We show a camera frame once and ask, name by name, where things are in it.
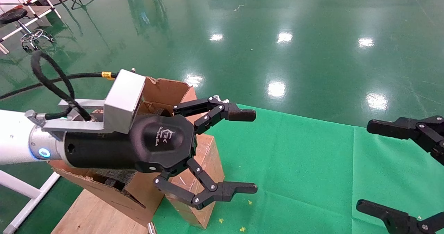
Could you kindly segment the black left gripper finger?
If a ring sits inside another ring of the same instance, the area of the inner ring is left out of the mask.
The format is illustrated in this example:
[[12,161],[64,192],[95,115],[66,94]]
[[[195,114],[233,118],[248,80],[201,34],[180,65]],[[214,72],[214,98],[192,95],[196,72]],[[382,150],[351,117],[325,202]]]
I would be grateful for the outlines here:
[[168,179],[171,173],[162,171],[154,179],[154,185],[163,193],[175,196],[175,198],[197,210],[201,210],[214,201],[231,201],[237,193],[257,193],[257,185],[247,182],[214,182],[209,174],[203,170],[200,164],[193,158],[190,158],[185,165],[194,175],[198,182],[203,186],[203,191],[195,195],[182,187],[174,185]]
[[205,133],[209,128],[225,119],[237,122],[253,122],[256,111],[253,109],[240,109],[237,104],[222,102],[214,97],[207,97],[173,106],[174,115],[190,117],[204,113],[193,122],[196,134]]

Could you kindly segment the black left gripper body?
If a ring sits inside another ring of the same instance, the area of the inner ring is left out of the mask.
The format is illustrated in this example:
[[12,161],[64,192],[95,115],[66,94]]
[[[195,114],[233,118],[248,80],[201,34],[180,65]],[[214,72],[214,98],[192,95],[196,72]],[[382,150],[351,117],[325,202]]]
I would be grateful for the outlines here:
[[194,125],[185,117],[137,116],[129,133],[65,135],[68,163],[76,168],[168,171],[179,174],[196,153]]

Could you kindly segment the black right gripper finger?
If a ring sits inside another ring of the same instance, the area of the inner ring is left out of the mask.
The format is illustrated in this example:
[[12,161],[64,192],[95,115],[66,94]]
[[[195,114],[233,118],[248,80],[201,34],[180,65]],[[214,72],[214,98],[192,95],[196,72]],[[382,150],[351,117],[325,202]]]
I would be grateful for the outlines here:
[[357,210],[382,220],[390,234],[435,234],[444,227],[444,212],[417,220],[406,212],[363,199],[357,201]]
[[412,140],[440,164],[444,164],[444,119],[432,116],[424,119],[400,117],[394,122],[372,119],[367,124],[372,134],[401,140]]

